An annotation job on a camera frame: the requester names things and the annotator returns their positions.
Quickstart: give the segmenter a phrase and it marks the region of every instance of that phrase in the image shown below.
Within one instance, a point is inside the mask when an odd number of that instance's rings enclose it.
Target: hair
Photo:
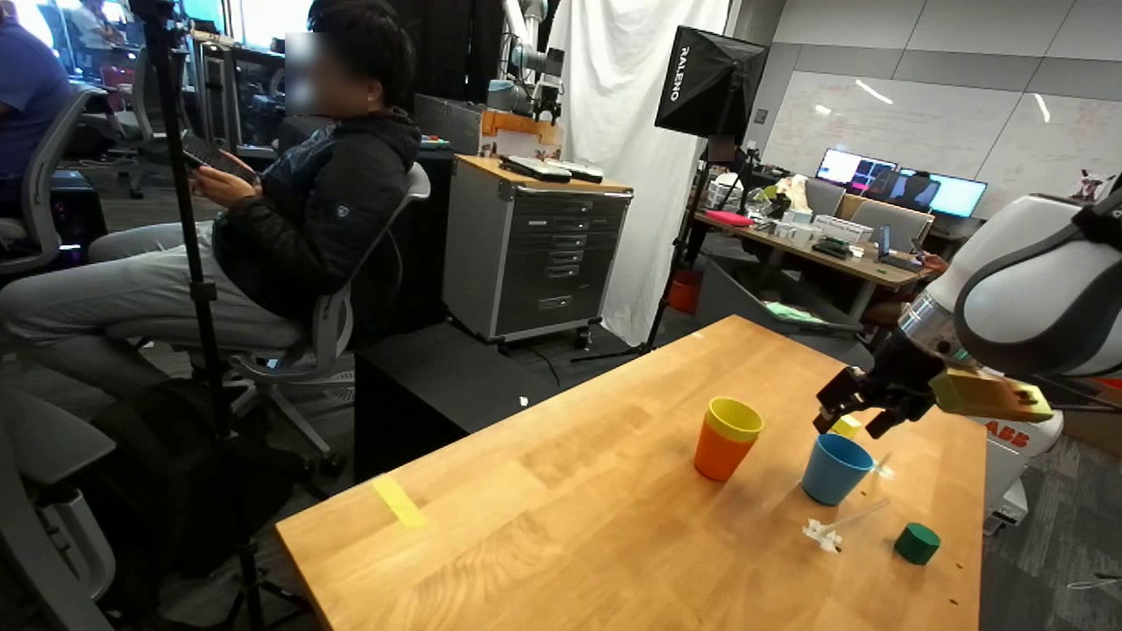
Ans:
[[[0,27],[14,27],[14,0],[0,0]]]
[[[368,27],[372,77],[382,85],[385,109],[415,104],[415,43],[385,0],[312,0],[307,27]]]

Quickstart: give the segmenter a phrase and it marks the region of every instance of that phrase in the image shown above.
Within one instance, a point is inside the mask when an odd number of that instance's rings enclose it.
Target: floor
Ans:
[[[112,179],[112,167],[88,165],[90,182],[102,190],[105,221],[112,232],[152,221],[177,221],[177,196],[169,179],[158,175],[146,182],[144,199],[131,199],[123,182]],[[726,294],[706,294],[698,314],[671,312],[662,318],[659,345],[698,331],[721,312],[736,312]],[[865,362],[863,346],[844,338],[795,333],[802,345],[833,354],[842,362]],[[513,346],[527,369],[540,373],[559,388],[567,388],[583,377],[593,377],[635,354],[610,333],[597,333],[593,346],[555,339],[535,346]],[[155,346],[155,362],[169,373],[181,373],[181,358]],[[75,415],[98,415],[109,401],[88,387],[77,387],[46,369],[25,366],[11,354],[0,362],[0,382],[40,394]],[[295,402],[317,429],[330,437],[332,449],[346,451],[352,445],[352,402],[355,387],[323,387],[295,388]],[[1101,449],[1061,437],[1045,451],[1024,477],[1031,514],[1027,522],[1005,529],[986,543],[981,573],[981,631],[1117,631],[1122,627],[1122,462]],[[269,537],[255,555],[268,577],[281,577],[284,562]],[[213,627],[231,599],[238,597],[238,573],[224,563],[208,581],[173,581],[166,589],[166,616],[193,627]],[[268,612],[281,616],[292,605],[268,597]],[[0,627],[40,627],[34,602],[11,577],[0,581]]]

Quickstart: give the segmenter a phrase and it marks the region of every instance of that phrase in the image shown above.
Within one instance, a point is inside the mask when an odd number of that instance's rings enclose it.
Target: person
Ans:
[[[408,196],[421,131],[400,109],[415,86],[415,49],[385,0],[341,0],[320,27],[368,36],[362,63],[355,47],[320,49],[295,71],[364,86],[364,103],[317,103],[332,125],[284,150],[261,182],[201,165],[193,190],[224,206],[201,232],[201,264],[213,285],[213,331],[307,321],[317,298],[346,285],[372,238]],[[115,321],[181,318],[196,321],[193,285],[178,224],[146,224],[105,236],[88,268],[14,280],[0,291],[0,346],[90,382],[109,396],[133,396],[169,376],[144,362],[133,345],[105,338]]]
[[[0,0],[0,218],[20,218],[25,173],[67,99],[63,63]]]
[[[77,31],[77,49],[83,53],[83,71],[90,81],[102,81],[105,63],[127,57],[123,31],[105,19],[102,0],[79,0],[67,12],[67,22]]]

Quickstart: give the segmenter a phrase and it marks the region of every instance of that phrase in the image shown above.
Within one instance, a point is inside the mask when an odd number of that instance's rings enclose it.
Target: wooden table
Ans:
[[[341,631],[978,627],[981,425],[933,410],[871,442],[882,470],[819,507],[801,477],[833,373],[734,314],[278,529]],[[726,488],[690,466],[711,396],[767,425]],[[910,519],[944,537],[925,569],[891,550]]]
[[[791,251],[791,256],[810,261],[817,268],[832,268],[847,276],[860,276],[863,289],[847,300],[847,318],[863,318],[877,289],[906,289],[906,285],[925,280],[925,270],[902,270],[902,268],[886,268],[886,264],[860,261],[860,256],[847,256],[847,261],[825,256],[825,251],[815,251],[806,241],[776,238],[776,236],[753,232],[753,227],[728,227],[728,224],[711,221],[706,213],[698,213],[698,221],[714,232],[726,232],[734,238],[770,247],[770,261],[764,264],[767,270],[776,270],[781,264],[781,256]]]

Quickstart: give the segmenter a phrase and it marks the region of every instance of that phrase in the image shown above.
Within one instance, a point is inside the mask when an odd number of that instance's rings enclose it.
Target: wall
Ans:
[[[785,0],[746,140],[986,179],[981,213],[1122,167],[1122,0]]]
[[[698,138],[653,125],[671,47],[679,24],[721,31],[726,19],[728,0],[565,0],[552,31],[565,159],[635,185],[600,310],[628,345],[653,333],[698,154]]]
[[[728,36],[770,47],[781,19],[781,0],[736,0],[728,12]]]

